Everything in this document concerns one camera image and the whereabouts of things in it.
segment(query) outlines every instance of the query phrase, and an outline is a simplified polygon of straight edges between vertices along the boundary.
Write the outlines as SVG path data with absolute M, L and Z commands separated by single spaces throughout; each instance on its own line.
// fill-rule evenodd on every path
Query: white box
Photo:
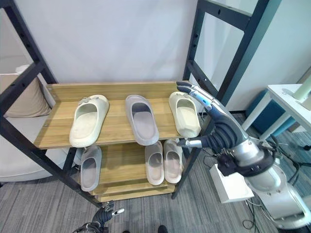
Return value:
M 241 201 L 254 196 L 239 173 L 224 176 L 215 164 L 210 170 L 221 203 Z

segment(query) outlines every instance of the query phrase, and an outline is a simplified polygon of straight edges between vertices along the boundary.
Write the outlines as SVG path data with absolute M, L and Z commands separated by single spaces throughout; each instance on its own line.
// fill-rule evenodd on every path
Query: beige pillow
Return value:
M 18 75 L 0 75 L 0 93 L 2 93 Z M 38 78 L 35 78 L 14 104 L 5 113 L 6 117 L 39 117 L 48 115 L 51 112 L 39 85 Z

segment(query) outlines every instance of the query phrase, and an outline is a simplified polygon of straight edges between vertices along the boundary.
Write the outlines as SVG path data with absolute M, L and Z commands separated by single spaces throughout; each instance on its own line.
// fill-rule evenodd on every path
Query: table leg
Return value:
M 259 139 L 265 140 L 272 134 L 275 130 L 277 130 L 288 118 L 290 118 L 291 115 L 289 115 L 287 112 L 283 113 L 282 116 L 280 116 L 279 119 L 276 120 L 267 130 L 264 132 Z
M 254 120 L 259 116 L 259 114 L 264 110 L 264 108 L 268 105 L 270 102 L 271 97 L 269 91 L 263 96 L 261 101 L 257 104 L 257 106 L 254 108 L 252 113 L 248 116 L 248 118 L 245 120 L 245 122 L 242 124 L 242 128 L 244 130 L 247 130 L 251 124 L 254 122 Z

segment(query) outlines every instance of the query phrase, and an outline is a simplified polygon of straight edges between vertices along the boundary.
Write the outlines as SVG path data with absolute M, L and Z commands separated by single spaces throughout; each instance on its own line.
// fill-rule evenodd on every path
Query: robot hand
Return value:
M 212 95 L 188 82 L 176 83 L 179 91 L 187 93 L 204 106 L 215 123 L 215 130 L 210 135 L 192 138 L 191 140 L 181 140 L 179 146 L 209 147 L 218 151 L 223 148 L 233 148 L 248 139 L 247 133 L 236 119 Z
M 112 217 L 119 215 L 124 212 L 124 209 L 118 209 L 113 211 L 113 201 L 108 201 L 103 205 L 94 215 L 92 222 L 84 224 L 82 227 L 76 229 L 73 233 L 87 232 L 87 233 L 103 233 L 104 225 Z

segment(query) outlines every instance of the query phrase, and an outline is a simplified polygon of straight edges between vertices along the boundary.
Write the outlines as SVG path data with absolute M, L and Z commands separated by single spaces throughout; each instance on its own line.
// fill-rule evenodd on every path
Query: white table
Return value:
M 277 130 L 290 116 L 307 131 L 311 132 L 311 111 L 300 105 L 301 102 L 292 97 L 292 94 L 300 86 L 301 84 L 268 85 L 267 93 L 242 124 L 242 128 L 247 130 L 268 103 L 274 100 L 285 110 L 285 113 L 259 137 L 260 139 L 264 140 L 268 138 L 270 134 Z

